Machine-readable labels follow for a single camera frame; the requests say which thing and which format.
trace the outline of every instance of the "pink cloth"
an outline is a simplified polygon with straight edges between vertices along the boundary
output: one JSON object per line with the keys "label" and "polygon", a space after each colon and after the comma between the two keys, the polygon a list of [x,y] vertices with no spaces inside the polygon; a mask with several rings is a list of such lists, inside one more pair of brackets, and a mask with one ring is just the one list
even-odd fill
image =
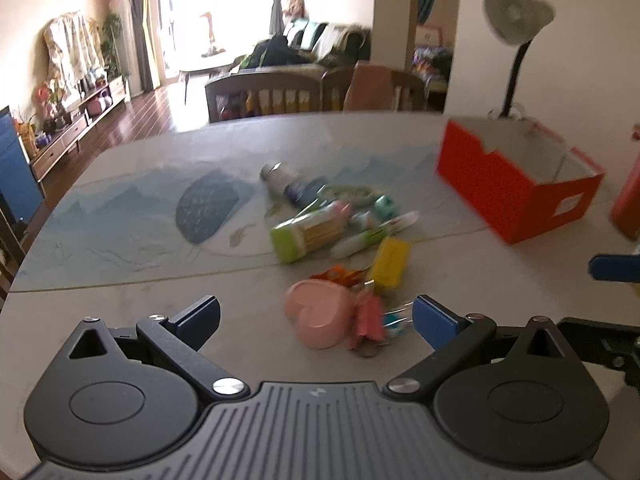
{"label": "pink cloth", "polygon": [[359,61],[344,98],[344,111],[389,110],[394,101],[391,70]]}

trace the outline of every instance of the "wooden floor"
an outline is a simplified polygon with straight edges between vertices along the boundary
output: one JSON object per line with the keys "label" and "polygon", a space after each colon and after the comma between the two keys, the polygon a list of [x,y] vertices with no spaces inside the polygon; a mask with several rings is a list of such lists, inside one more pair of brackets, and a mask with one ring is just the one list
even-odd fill
{"label": "wooden floor", "polygon": [[206,77],[189,81],[186,105],[184,83],[174,83],[119,104],[96,124],[80,140],[80,152],[73,148],[42,181],[46,200],[31,219],[24,247],[28,250],[50,212],[102,152],[127,142],[167,132],[189,132],[208,124],[206,81]]}

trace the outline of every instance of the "lamp neck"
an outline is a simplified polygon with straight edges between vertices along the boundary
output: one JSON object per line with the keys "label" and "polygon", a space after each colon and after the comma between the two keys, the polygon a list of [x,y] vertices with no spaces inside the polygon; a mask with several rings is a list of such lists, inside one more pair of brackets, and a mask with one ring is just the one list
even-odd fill
{"label": "lamp neck", "polygon": [[502,105],[502,112],[500,113],[500,117],[509,117],[511,105],[513,104],[513,94],[516,91],[516,85],[518,83],[520,65],[522,64],[522,60],[524,59],[524,55],[527,53],[527,49],[529,48],[531,41],[533,40],[529,40],[527,41],[527,43],[523,43],[520,45],[518,53],[516,54],[516,59],[513,60],[511,75],[509,77],[509,86],[507,86],[507,93],[504,96],[504,104]]}

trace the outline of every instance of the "lamp shade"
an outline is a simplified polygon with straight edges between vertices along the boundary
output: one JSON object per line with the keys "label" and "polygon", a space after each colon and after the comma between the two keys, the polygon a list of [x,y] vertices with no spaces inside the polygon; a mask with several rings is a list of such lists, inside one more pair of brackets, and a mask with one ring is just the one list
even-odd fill
{"label": "lamp shade", "polygon": [[543,0],[484,0],[484,13],[496,35],[514,46],[533,40],[556,16]]}

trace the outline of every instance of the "triangular cutout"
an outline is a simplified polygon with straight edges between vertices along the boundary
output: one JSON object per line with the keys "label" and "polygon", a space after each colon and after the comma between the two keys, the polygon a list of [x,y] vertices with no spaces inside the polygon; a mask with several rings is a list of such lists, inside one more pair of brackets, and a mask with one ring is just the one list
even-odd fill
{"label": "triangular cutout", "polygon": [[547,330],[537,330],[536,334],[531,339],[531,343],[527,349],[527,354],[553,358],[562,357],[560,350]]}
{"label": "triangular cutout", "polygon": [[87,330],[82,334],[80,341],[76,344],[69,355],[69,359],[84,359],[85,357],[96,357],[107,353],[100,336],[96,330]]}

